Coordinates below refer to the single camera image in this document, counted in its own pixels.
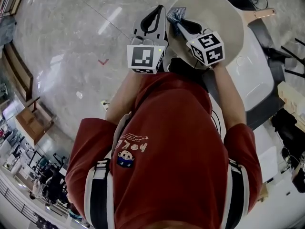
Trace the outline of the person's red shirt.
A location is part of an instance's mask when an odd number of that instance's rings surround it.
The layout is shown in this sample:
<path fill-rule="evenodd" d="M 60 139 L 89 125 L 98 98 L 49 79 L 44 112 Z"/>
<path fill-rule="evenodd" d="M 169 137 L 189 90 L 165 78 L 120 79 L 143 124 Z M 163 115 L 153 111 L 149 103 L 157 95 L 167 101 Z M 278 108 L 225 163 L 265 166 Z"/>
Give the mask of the person's red shirt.
<path fill-rule="evenodd" d="M 65 176 L 68 195 L 95 229 L 234 229 L 258 200 L 254 133 L 221 138 L 198 83 L 142 74 L 118 125 L 85 118 Z"/>

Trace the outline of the brown wooden side table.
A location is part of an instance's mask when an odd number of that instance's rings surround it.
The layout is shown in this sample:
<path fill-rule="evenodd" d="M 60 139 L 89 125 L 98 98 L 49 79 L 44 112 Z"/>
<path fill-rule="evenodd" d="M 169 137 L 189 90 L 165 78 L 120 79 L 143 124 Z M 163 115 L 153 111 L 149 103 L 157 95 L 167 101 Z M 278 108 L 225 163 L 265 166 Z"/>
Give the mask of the brown wooden side table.
<path fill-rule="evenodd" d="M 35 148 L 40 139 L 54 125 L 55 118 L 56 115 L 38 97 L 16 115 L 15 124 L 27 143 Z"/>

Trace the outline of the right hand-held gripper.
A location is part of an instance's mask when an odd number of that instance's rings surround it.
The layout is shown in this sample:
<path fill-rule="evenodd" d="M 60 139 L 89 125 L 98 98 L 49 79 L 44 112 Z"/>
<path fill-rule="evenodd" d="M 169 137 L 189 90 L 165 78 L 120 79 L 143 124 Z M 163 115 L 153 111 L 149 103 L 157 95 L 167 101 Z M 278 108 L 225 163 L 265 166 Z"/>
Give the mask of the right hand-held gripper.
<path fill-rule="evenodd" d="M 202 33 L 203 29 L 200 24 L 182 19 L 182 23 L 177 23 L 177 27 L 188 41 L 186 45 L 191 49 L 193 57 L 203 65 L 211 66 L 225 59 L 224 43 L 216 31 L 199 35 L 193 39 L 192 34 Z"/>

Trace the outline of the white box-shaped cabinet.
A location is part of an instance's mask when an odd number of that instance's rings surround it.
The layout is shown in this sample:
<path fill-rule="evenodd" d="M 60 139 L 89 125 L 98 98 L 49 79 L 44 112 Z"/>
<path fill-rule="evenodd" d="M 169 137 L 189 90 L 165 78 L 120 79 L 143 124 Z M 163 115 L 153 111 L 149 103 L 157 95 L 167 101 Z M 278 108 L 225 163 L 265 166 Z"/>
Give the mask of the white box-shaped cabinet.
<path fill-rule="evenodd" d="M 264 183 L 278 173 L 277 149 L 263 125 L 254 130 L 254 137 Z"/>

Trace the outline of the person's left forearm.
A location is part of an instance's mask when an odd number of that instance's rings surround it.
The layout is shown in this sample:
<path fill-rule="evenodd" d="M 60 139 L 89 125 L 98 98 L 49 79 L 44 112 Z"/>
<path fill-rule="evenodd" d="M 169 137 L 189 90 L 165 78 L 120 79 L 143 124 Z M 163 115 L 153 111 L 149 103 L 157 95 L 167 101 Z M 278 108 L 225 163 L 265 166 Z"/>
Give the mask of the person's left forearm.
<path fill-rule="evenodd" d="M 123 116 L 132 110 L 141 82 L 141 74 L 128 72 L 109 104 L 104 118 L 106 121 L 118 125 Z"/>

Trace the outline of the dark wooden sink cabinet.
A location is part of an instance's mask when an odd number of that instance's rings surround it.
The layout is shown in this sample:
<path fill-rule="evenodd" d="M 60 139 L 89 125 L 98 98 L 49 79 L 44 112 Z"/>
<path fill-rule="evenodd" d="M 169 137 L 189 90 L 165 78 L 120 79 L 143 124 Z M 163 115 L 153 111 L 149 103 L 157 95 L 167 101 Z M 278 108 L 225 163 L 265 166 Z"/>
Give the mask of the dark wooden sink cabinet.
<path fill-rule="evenodd" d="M 253 22 L 261 22 L 261 20 L 262 20 L 262 18 L 254 20 Z M 212 66 L 205 68 L 205 69 L 202 69 L 199 67 L 193 68 L 192 66 L 187 64 L 185 61 L 183 61 L 181 58 L 178 57 L 178 59 L 180 60 L 180 62 L 175 63 L 173 68 L 175 70 L 181 71 L 183 74 L 191 73 L 193 75 L 198 76 L 201 80 L 204 80 L 209 93 L 212 95 L 212 97 L 214 98 L 215 101 L 219 101 L 219 95 L 218 95 L 218 92 L 217 92 L 216 86 L 215 86 L 214 73 L 212 71 Z M 252 109 L 248 112 L 246 111 L 247 124 L 252 129 L 256 129 L 257 127 L 262 125 L 269 117 L 271 117 L 275 112 L 277 112 L 278 109 L 281 107 L 281 104 L 282 104 L 282 101 L 280 100 L 280 98 L 277 95 L 276 84 L 274 81 L 274 88 L 273 88 L 272 92 L 270 93 L 270 95 L 268 95 L 267 98 L 265 98 L 254 109 Z"/>

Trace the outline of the white sink basin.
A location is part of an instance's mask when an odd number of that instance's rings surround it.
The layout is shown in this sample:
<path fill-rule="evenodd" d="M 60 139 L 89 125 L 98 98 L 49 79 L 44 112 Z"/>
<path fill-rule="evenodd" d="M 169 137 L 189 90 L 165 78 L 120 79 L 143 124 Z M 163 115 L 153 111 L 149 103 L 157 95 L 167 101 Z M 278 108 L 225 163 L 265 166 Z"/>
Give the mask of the white sink basin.
<path fill-rule="evenodd" d="M 243 48 L 227 70 L 248 112 L 274 88 L 274 80 L 263 49 L 250 28 L 244 30 Z"/>

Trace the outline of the round beige pan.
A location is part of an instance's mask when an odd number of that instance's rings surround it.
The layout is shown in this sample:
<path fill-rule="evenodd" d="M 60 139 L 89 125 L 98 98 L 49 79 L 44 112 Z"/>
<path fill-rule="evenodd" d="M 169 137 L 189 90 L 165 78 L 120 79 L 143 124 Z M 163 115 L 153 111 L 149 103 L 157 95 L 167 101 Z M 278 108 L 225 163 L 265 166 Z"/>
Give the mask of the round beige pan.
<path fill-rule="evenodd" d="M 224 65 L 230 64 L 239 54 L 244 44 L 244 30 L 254 20 L 276 15 L 274 8 L 245 11 L 233 6 L 228 0 L 177 0 L 171 7 L 186 7 L 183 19 L 194 21 L 202 26 L 201 34 L 192 34 L 193 39 L 199 35 L 216 31 L 223 43 Z M 172 25 L 166 22 L 168 43 L 174 53 L 193 68 L 205 66 L 193 57 L 182 34 L 176 36 Z"/>

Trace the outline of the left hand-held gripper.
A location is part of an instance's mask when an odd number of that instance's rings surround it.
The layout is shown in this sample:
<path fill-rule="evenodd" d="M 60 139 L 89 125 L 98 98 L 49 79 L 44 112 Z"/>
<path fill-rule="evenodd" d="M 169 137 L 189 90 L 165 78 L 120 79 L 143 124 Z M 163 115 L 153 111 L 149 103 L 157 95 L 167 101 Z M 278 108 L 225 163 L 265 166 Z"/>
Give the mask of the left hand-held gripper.
<path fill-rule="evenodd" d="M 140 12 L 127 45 L 127 66 L 135 73 L 157 74 L 167 49 L 165 7 L 158 5 Z"/>

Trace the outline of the black metal chair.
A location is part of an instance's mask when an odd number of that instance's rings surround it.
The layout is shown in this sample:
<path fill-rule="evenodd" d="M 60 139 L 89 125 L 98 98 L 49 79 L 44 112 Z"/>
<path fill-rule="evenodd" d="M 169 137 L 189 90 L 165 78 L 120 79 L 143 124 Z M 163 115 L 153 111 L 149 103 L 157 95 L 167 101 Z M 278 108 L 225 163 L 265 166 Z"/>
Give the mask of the black metal chair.
<path fill-rule="evenodd" d="M 287 56 L 285 58 L 284 62 L 284 72 L 303 78 L 305 80 L 305 57 L 300 58 L 297 55 L 295 55 L 293 52 L 285 48 L 284 46 L 281 46 L 281 49 L 287 53 Z M 293 71 L 293 68 L 295 68 L 298 63 L 300 63 L 303 66 L 303 73 L 299 73 L 296 71 Z"/>

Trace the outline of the person's right forearm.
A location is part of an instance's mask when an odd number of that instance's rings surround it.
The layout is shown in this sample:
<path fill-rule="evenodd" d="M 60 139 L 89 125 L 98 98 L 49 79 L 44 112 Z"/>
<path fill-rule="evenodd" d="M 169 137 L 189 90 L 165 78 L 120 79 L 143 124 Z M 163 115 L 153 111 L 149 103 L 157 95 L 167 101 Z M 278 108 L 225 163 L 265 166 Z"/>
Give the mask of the person's right forearm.
<path fill-rule="evenodd" d="M 226 130 L 238 124 L 246 124 L 246 112 L 243 101 L 226 66 L 219 62 L 214 65 L 213 72 Z"/>

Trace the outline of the long wooden bench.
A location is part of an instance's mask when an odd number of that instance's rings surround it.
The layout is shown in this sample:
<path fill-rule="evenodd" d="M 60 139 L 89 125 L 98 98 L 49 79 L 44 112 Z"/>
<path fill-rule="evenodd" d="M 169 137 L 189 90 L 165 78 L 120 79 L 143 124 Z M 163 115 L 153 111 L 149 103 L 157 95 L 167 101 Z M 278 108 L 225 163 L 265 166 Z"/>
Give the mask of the long wooden bench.
<path fill-rule="evenodd" d="M 29 101 L 32 98 L 33 75 L 20 57 L 13 42 L 4 45 L 2 58 L 16 89 L 26 102 Z"/>

